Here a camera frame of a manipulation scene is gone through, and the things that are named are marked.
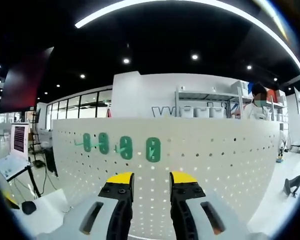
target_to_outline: face mask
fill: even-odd
[[[265,101],[265,100],[255,100],[254,103],[257,107],[263,108],[267,104],[267,101]]]

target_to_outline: black ceiling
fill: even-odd
[[[143,3],[75,28],[78,20],[115,2],[118,1],[3,3],[5,14],[1,13],[6,18],[0,22],[0,75],[7,74],[23,55],[52,46],[38,91],[43,102],[111,85],[115,74],[131,71],[217,75],[258,81],[274,89],[300,74],[286,51],[262,29],[226,10],[201,3]],[[224,2],[257,18],[263,14],[252,1]],[[262,20],[279,32],[270,18]],[[194,53],[199,60],[191,59]],[[131,59],[130,64],[122,63],[125,57]],[[247,70],[247,65],[252,65],[252,70]]]

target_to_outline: monitor screen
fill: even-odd
[[[28,161],[28,123],[13,123],[11,127],[10,154]]]
[[[27,55],[6,75],[0,102],[0,114],[28,111],[36,105],[37,91],[53,50]]]

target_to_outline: glass wall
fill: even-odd
[[[111,116],[112,90],[98,91],[55,102],[46,109],[46,129],[56,119],[106,118]]]
[[[97,106],[97,93],[89,93],[81,96],[80,102],[80,119],[95,118]]]
[[[52,110],[52,105],[48,105],[46,108],[46,129],[50,130],[51,129],[51,110]]]
[[[56,102],[52,104],[52,112],[51,112],[51,128],[54,128],[54,120],[58,119],[58,105],[59,103]]]
[[[75,96],[69,99],[68,110],[66,112],[67,119],[77,119],[79,115],[80,96]]]
[[[58,110],[58,119],[66,119],[68,100],[60,101]]]
[[[111,116],[111,110],[109,107],[109,104],[111,104],[111,94],[112,90],[99,92],[97,118],[106,118],[107,116]]]

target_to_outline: person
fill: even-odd
[[[271,121],[271,114],[266,108],[267,90],[260,83],[252,86],[253,100],[251,103],[243,106],[244,119],[256,119]],[[235,112],[235,115],[240,115],[240,110]]]

